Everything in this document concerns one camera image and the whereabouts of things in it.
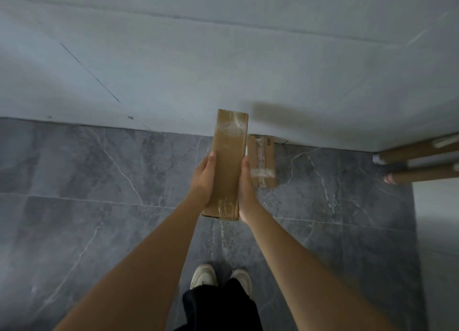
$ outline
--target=white wall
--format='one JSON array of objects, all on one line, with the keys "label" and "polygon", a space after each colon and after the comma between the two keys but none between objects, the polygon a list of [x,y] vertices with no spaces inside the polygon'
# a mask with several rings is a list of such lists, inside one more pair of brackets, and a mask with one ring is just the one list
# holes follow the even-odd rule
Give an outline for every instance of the white wall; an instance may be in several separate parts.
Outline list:
[{"label": "white wall", "polygon": [[455,1],[4,0],[0,116],[213,135],[224,108],[369,151],[454,132]]},{"label": "white wall", "polygon": [[[410,161],[459,160],[459,152],[442,158]],[[413,183],[417,234],[430,331],[459,328],[459,178]]]}]

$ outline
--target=pant leg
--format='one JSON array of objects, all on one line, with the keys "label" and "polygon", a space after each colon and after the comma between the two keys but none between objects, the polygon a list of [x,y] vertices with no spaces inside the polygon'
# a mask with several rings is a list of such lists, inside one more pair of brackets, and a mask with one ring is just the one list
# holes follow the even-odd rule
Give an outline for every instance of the pant leg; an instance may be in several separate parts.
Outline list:
[{"label": "pant leg", "polygon": [[227,323],[233,330],[262,330],[257,305],[244,291],[236,278],[223,287]]},{"label": "pant leg", "polygon": [[222,318],[222,288],[201,285],[182,296],[187,323],[178,330],[219,329]]}]

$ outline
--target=forearm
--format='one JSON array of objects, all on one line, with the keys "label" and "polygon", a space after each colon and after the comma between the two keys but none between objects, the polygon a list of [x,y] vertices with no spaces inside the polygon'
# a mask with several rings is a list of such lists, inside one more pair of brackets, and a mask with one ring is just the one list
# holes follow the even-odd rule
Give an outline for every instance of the forearm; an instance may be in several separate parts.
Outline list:
[{"label": "forearm", "polygon": [[188,195],[56,330],[163,330],[204,205],[199,195]]},{"label": "forearm", "polygon": [[282,291],[299,330],[393,330],[359,294],[351,291],[259,204],[248,224]]}]

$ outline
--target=person's left arm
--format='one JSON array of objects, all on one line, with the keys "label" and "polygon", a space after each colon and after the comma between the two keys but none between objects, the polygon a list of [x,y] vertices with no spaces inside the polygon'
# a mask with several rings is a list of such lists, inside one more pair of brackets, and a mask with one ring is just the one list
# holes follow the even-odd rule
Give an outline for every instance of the person's left arm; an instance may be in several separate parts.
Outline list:
[{"label": "person's left arm", "polygon": [[185,200],[55,330],[163,330],[214,173],[211,152],[196,168]]}]

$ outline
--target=beige sneaker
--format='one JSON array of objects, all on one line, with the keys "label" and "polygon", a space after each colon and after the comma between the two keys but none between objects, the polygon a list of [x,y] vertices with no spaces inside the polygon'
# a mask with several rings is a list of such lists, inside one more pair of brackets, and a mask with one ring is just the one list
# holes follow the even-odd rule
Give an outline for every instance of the beige sneaker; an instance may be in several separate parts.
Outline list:
[{"label": "beige sneaker", "polygon": [[241,269],[235,270],[229,278],[236,278],[246,294],[252,298],[252,281],[250,280],[248,271]]},{"label": "beige sneaker", "polygon": [[202,264],[196,268],[193,278],[191,279],[190,290],[201,285],[217,286],[217,275],[210,264]]}]

